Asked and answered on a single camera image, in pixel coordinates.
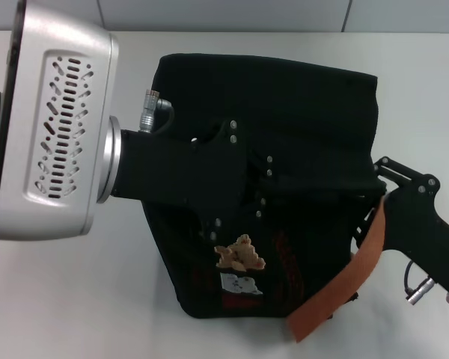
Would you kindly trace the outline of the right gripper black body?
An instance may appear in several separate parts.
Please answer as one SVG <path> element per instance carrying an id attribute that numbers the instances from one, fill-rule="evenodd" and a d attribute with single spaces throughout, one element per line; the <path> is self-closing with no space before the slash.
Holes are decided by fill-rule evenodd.
<path id="1" fill-rule="evenodd" d="M 406 255 L 449 292 L 449 224 L 436 212 L 440 182 L 416 177 L 385 197 L 385 250 Z"/>

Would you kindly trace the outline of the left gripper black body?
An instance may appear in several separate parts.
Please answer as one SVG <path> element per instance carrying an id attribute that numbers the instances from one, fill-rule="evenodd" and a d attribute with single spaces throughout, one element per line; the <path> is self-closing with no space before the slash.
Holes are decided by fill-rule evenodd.
<path id="1" fill-rule="evenodd" d="M 207 240 L 224 234 L 245 191 L 245 126 L 226 120 L 208 141 L 122 131 L 115 197 L 192 211 Z"/>

